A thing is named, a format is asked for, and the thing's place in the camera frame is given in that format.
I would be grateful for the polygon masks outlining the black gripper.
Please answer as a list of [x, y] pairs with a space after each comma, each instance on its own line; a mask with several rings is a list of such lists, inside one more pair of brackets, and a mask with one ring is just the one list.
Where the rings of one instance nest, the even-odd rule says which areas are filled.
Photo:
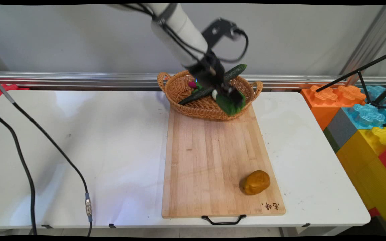
[[229, 87], [224, 84], [225, 68], [217, 58], [213, 50], [208, 50], [206, 55], [196, 64], [187, 66], [186, 70], [198, 80], [202, 87], [212, 87], [213, 99], [215, 101], [229, 101], [234, 107], [243, 107], [245, 105], [245, 96], [235, 87]]

